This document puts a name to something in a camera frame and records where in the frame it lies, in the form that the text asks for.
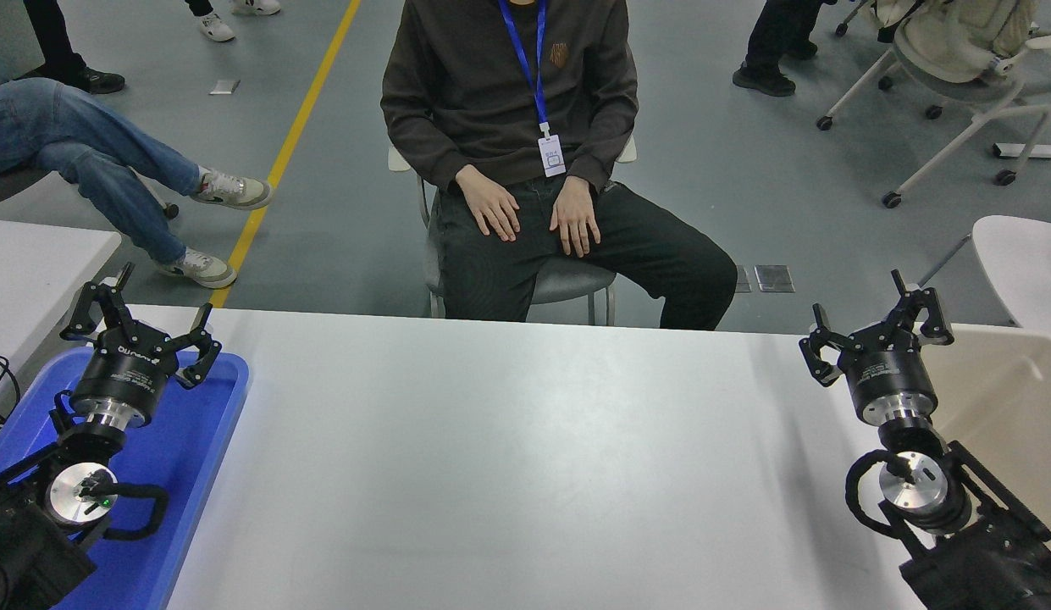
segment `blue tray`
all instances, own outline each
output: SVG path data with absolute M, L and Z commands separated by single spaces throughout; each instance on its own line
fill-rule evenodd
M 0 471 L 55 441 L 47 412 L 60 390 L 73 390 L 85 370 L 90 347 L 57 355 L 40 371 L 13 416 L 0 431 Z M 180 365 L 193 363 L 181 351 Z M 62 610 L 158 610 L 168 603 L 189 541 L 224 459 L 246 399 L 246 362 L 220 354 L 208 378 L 192 390 L 168 382 L 152 422 L 126 429 L 126 445 L 111 460 L 119 482 L 157 484 L 170 495 L 168 513 L 157 533 L 137 542 L 100 541 L 88 556 L 92 573 L 62 603 Z M 148 521 L 150 501 L 119 499 L 111 526 L 138 529 Z

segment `sneaker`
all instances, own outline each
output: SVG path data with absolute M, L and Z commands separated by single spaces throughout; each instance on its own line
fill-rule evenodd
M 789 58 L 799 59 L 801 62 L 806 62 L 807 59 L 811 59 L 819 52 L 819 45 L 810 40 L 803 40 L 801 42 L 794 42 L 792 46 L 785 50 L 785 55 Z
M 281 12 L 276 0 L 231 0 L 231 12 L 239 16 L 274 16 Z
M 205 288 L 224 288 L 231 285 L 239 277 L 234 267 L 228 265 L 224 260 L 214 256 L 203 253 L 188 247 L 179 260 L 170 265 L 157 263 L 157 268 L 161 273 L 177 278 L 189 278 L 191 281 L 200 283 Z
M 731 84 L 745 89 L 759 89 L 766 96 L 785 98 L 796 93 L 796 82 L 789 81 L 781 70 L 749 70 L 741 66 L 731 74 Z
M 77 76 L 88 81 L 87 92 L 95 94 L 95 96 L 121 92 L 123 86 L 126 86 L 126 80 L 122 76 L 110 74 L 109 72 L 100 72 L 88 66 L 84 66 Z
M 189 198 L 233 209 L 257 209 L 272 201 L 272 186 L 256 178 L 228 177 L 210 169 L 201 177 L 201 189 Z
M 221 20 L 221 16 L 210 13 L 204 17 L 198 17 L 198 29 L 214 42 L 227 42 L 235 38 L 235 32 L 231 32 L 227 23 Z

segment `cuff of sleeve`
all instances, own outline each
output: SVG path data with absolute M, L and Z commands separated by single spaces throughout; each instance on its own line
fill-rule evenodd
M 431 184 L 438 186 L 439 189 L 451 188 L 456 174 L 466 165 L 469 165 L 469 160 L 463 155 L 456 150 L 448 151 L 435 162 L 431 170 Z
M 590 182 L 594 192 L 601 192 L 604 189 L 604 185 L 607 184 L 609 178 L 611 176 L 607 171 L 604 171 L 604 166 L 599 159 L 595 156 L 584 155 L 579 156 L 578 159 L 571 163 L 571 169 L 568 171 L 570 177 L 583 178 L 584 181 Z

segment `id badge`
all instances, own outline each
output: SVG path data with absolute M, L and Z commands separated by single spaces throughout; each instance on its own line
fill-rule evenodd
M 540 144 L 540 162 L 543 163 L 543 175 L 548 178 L 558 177 L 566 172 L 563 163 L 563 149 L 559 146 L 559 136 L 551 136 L 537 140 Z

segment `black pants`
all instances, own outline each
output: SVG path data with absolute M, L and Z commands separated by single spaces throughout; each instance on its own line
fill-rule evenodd
M 189 12 L 195 17 L 204 17 L 212 13 L 212 4 L 208 0 L 185 0 L 189 6 Z
M 24 8 L 33 21 L 44 65 L 37 69 L 41 77 L 53 78 L 65 85 L 88 88 L 88 78 L 81 75 L 85 60 L 73 52 L 69 36 L 65 33 L 65 17 L 58 0 L 24 0 Z
M 549 231 L 564 177 L 507 186 L 521 209 L 517 240 L 476 227 L 459 190 L 439 190 L 437 239 L 447 316 L 458 320 L 524 321 L 543 261 L 562 255 Z M 654 299 L 664 297 L 661 328 L 715 329 L 731 303 L 735 264 L 722 248 L 672 212 L 609 182 L 594 209 L 601 242 L 586 262 L 621 273 Z
M 811 36 L 822 4 L 822 0 L 765 0 L 747 40 L 747 68 L 777 69 L 789 46 Z

